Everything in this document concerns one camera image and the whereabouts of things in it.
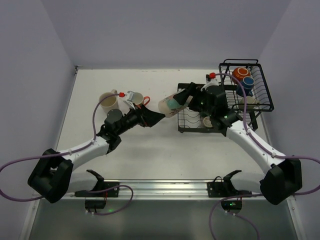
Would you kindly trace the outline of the tall floral cream mug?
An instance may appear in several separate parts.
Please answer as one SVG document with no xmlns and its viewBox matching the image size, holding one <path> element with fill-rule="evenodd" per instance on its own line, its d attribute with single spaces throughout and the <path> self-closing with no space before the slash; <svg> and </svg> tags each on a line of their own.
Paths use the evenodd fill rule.
<svg viewBox="0 0 320 240">
<path fill-rule="evenodd" d="M 183 89 L 180 89 L 176 93 L 167 96 L 166 98 L 162 99 L 158 103 L 158 110 L 160 113 L 164 114 L 166 118 L 171 118 L 180 111 L 184 110 L 185 108 L 188 107 L 189 103 L 192 100 L 192 96 L 189 96 L 185 102 L 184 105 L 180 105 L 175 99 L 174 95 L 182 92 Z"/>
</svg>

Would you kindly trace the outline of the orange ceramic mug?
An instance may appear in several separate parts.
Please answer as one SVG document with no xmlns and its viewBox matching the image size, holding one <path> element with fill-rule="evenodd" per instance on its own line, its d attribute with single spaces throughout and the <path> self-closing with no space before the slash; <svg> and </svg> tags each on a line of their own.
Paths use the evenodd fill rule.
<svg viewBox="0 0 320 240">
<path fill-rule="evenodd" d="M 131 98 L 131 102 L 136 106 L 147 105 L 150 102 L 151 98 L 149 96 L 143 96 L 139 92 L 134 92 Z"/>
</svg>

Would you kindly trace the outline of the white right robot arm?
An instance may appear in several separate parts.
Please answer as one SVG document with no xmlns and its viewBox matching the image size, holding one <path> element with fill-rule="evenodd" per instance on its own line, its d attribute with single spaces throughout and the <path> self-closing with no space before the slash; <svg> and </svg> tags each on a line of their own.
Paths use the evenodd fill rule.
<svg viewBox="0 0 320 240">
<path fill-rule="evenodd" d="M 278 205 L 302 188 L 300 160 L 285 156 L 250 130 L 239 114 L 228 107 L 222 87 L 201 89 L 192 82 L 173 98 L 179 105 L 206 114 L 215 130 L 240 146 L 261 168 L 261 174 L 235 170 L 226 175 L 223 183 L 228 195 L 258 193 Z"/>
</svg>

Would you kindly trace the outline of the beige ceramic mug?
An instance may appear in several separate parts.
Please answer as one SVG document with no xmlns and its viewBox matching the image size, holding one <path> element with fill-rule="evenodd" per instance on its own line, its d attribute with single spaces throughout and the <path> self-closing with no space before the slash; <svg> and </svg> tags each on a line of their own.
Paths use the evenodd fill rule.
<svg viewBox="0 0 320 240">
<path fill-rule="evenodd" d="M 119 110 L 118 91 L 113 89 L 105 92 L 99 97 L 99 105 L 103 112 L 107 115 L 111 110 Z"/>
</svg>

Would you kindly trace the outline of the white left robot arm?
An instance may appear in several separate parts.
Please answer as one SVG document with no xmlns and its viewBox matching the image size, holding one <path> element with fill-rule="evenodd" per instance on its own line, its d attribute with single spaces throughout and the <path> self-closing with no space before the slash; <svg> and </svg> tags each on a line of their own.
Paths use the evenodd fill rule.
<svg viewBox="0 0 320 240">
<path fill-rule="evenodd" d="M 84 190 L 72 176 L 85 163 L 111 153 L 121 143 L 120 135 L 133 127 L 153 127 L 166 116 L 145 106 L 130 109 L 123 114 L 119 109 L 107 113 L 104 124 L 93 139 L 65 152 L 46 150 L 30 174 L 27 184 L 50 203 L 65 194 Z"/>
</svg>

